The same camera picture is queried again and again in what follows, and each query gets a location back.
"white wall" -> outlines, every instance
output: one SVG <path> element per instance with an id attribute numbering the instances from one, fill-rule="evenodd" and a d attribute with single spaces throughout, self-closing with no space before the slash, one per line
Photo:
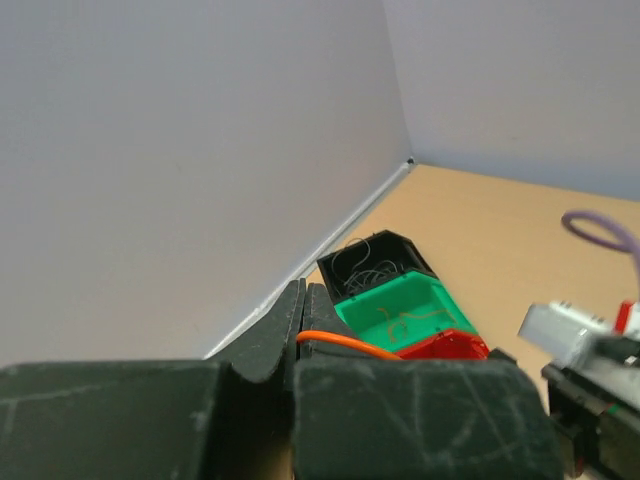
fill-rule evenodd
<path id="1" fill-rule="evenodd" d="M 379 1 L 0 4 L 0 365 L 205 354 L 410 154 Z"/>
<path id="2" fill-rule="evenodd" d="M 640 200 L 637 0 L 386 0 L 416 159 Z"/>

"tan tabletop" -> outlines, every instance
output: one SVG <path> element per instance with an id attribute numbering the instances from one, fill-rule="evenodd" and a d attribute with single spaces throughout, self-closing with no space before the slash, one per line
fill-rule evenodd
<path id="1" fill-rule="evenodd" d="M 529 305 L 566 300 L 613 320 L 622 300 L 638 298 L 627 255 L 562 228 L 560 217 L 575 208 L 606 213 L 640 236 L 637 202 L 418 166 L 347 241 L 384 229 L 410 238 L 489 348 L 515 356 L 546 402 L 540 370 L 550 358 L 517 337 Z M 322 277 L 316 270 L 309 281 Z"/>

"red plastic bin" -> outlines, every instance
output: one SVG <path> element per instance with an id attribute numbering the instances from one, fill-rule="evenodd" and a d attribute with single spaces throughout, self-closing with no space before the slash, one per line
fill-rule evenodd
<path id="1" fill-rule="evenodd" d="M 395 353 L 405 360 L 485 360 L 489 356 L 489 349 L 479 336 L 449 328 Z"/>

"white baseboard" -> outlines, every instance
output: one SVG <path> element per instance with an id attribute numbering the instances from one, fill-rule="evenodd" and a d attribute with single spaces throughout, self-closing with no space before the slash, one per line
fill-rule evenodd
<path id="1" fill-rule="evenodd" d="M 280 293 L 291 280 L 307 277 L 316 268 L 316 260 L 332 251 L 344 237 L 346 237 L 355 226 L 362 220 L 406 175 L 411 172 L 414 165 L 405 162 L 391 174 L 391 176 L 376 189 L 347 219 L 324 240 L 307 258 L 297 267 L 287 279 L 271 292 L 271 294 L 256 307 L 236 328 L 226 335 L 218 345 L 216 345 L 204 358 L 209 358 L 222 348 L 226 347 L 233 340 L 238 338 L 249 327 L 256 323 L 264 314 L 269 311 Z"/>

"orange cable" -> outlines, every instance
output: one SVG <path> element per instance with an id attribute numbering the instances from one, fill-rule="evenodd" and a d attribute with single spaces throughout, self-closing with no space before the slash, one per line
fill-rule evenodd
<path id="1" fill-rule="evenodd" d="M 402 360 L 401 357 L 395 353 L 391 353 L 370 343 L 357 340 L 355 338 L 347 337 L 345 335 L 338 335 L 337 333 L 323 332 L 322 330 L 305 330 L 300 332 L 296 337 L 298 343 L 306 342 L 308 340 L 318 340 L 320 342 L 334 343 L 347 348 L 353 348 L 360 352 L 368 353 L 374 357 L 382 358 L 384 360 Z"/>

